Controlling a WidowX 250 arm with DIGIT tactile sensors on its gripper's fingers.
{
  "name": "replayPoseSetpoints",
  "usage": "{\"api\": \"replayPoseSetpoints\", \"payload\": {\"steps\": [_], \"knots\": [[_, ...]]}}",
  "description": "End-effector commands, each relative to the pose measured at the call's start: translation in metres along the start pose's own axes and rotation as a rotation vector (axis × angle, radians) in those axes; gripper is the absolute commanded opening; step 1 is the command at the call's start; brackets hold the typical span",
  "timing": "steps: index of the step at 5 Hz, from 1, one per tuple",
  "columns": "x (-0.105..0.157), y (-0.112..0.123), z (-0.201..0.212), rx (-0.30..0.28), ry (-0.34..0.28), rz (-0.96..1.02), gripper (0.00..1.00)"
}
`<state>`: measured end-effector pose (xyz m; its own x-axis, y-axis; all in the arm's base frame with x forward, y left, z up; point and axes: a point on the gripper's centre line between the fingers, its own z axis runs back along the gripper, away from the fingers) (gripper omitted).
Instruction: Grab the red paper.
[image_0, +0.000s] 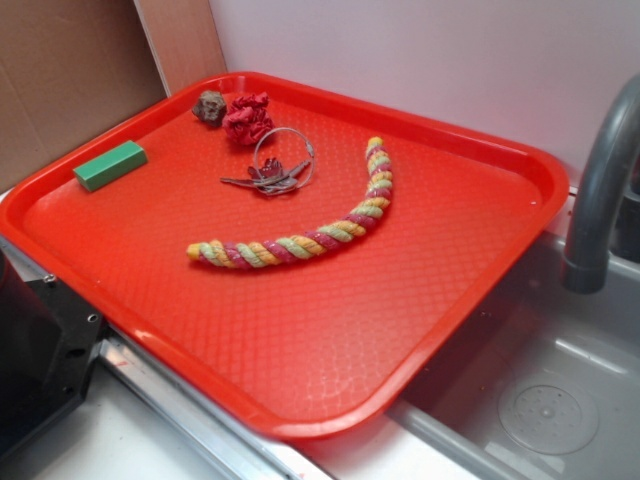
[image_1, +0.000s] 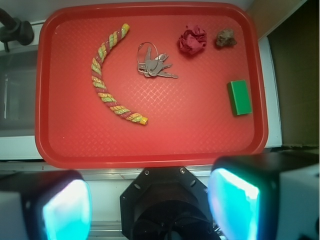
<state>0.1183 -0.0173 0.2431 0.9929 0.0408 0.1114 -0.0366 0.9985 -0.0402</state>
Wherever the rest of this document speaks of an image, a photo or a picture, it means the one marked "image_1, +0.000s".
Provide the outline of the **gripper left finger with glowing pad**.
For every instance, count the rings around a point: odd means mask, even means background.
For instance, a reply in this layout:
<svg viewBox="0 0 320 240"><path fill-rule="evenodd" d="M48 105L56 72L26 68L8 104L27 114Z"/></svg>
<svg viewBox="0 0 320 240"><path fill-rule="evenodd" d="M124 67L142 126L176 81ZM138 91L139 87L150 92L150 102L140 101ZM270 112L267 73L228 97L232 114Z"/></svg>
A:
<svg viewBox="0 0 320 240"><path fill-rule="evenodd" d="M2 240L86 240L91 222L90 187L78 171L0 175Z"/></svg>

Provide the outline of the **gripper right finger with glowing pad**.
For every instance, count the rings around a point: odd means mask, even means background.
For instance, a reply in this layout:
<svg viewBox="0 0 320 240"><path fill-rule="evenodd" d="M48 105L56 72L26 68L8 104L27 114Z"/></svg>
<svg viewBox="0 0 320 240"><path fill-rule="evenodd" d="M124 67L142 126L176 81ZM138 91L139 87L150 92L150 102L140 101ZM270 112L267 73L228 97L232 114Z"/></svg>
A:
<svg viewBox="0 0 320 240"><path fill-rule="evenodd" d="M228 240L317 240L320 157L300 151L220 157L207 199Z"/></svg>

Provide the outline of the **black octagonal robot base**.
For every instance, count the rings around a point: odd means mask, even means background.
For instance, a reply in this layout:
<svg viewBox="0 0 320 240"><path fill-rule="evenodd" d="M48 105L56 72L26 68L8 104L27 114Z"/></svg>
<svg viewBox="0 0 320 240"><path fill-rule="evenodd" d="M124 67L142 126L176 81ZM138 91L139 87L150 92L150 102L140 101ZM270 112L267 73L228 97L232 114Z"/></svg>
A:
<svg viewBox="0 0 320 240"><path fill-rule="evenodd" d="M129 240L218 240L207 187L185 167L145 168L119 197Z"/></svg>

